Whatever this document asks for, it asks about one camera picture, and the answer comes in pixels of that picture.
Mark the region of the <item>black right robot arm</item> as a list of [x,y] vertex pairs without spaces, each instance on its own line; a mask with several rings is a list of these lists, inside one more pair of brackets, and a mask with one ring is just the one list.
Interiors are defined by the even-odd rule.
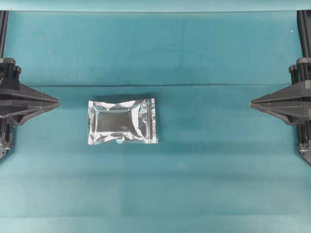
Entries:
[[311,12],[297,11],[302,57],[289,67],[292,84],[251,101],[251,107],[297,127],[300,157],[311,163]]

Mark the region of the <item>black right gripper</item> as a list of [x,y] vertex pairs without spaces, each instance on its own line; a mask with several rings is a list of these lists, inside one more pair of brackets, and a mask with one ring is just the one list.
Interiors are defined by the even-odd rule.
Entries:
[[299,58],[295,65],[289,67],[289,73],[292,85],[252,100],[251,107],[276,117],[287,125],[296,126],[299,155],[305,162],[310,163],[311,59]]

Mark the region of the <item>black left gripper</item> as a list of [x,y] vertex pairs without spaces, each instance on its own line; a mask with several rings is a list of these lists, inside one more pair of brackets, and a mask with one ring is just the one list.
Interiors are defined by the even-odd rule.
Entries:
[[[21,68],[13,58],[0,60],[0,158],[13,147],[13,126],[60,106],[60,101],[19,82]],[[39,105],[12,106],[11,100],[41,101]]]

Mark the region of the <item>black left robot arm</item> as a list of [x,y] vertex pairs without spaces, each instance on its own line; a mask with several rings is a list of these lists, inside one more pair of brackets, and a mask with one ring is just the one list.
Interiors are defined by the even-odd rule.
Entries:
[[8,11],[0,12],[0,157],[13,147],[14,127],[60,106],[60,101],[19,81],[21,68],[13,58],[5,58],[4,45]]

